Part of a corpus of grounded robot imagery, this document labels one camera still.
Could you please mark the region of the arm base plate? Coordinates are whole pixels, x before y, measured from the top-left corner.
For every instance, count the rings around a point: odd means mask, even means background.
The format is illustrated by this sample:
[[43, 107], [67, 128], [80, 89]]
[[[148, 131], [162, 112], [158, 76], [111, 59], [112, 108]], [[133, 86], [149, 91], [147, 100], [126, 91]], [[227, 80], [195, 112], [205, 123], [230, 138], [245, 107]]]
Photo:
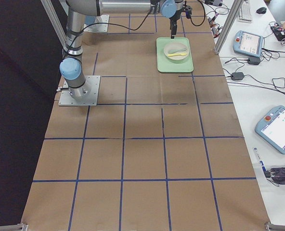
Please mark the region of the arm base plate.
[[101, 16], [96, 16], [96, 22], [90, 25], [84, 24], [84, 32], [91, 33], [107, 33], [108, 31], [108, 23], [109, 15], [104, 14]]
[[101, 76], [85, 76], [85, 84], [78, 88], [70, 88], [64, 80], [59, 98], [59, 106], [96, 106], [98, 101]]

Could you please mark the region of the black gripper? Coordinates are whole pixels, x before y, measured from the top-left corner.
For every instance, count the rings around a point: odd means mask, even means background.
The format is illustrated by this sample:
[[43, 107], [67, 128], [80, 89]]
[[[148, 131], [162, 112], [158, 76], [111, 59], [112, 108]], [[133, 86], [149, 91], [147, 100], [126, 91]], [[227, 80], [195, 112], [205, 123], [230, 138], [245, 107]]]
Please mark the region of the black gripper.
[[181, 18], [181, 14], [185, 13], [187, 19], [192, 17], [192, 7], [182, 7], [180, 10], [177, 10], [175, 14], [170, 18], [170, 38], [174, 39], [177, 33], [177, 21]]

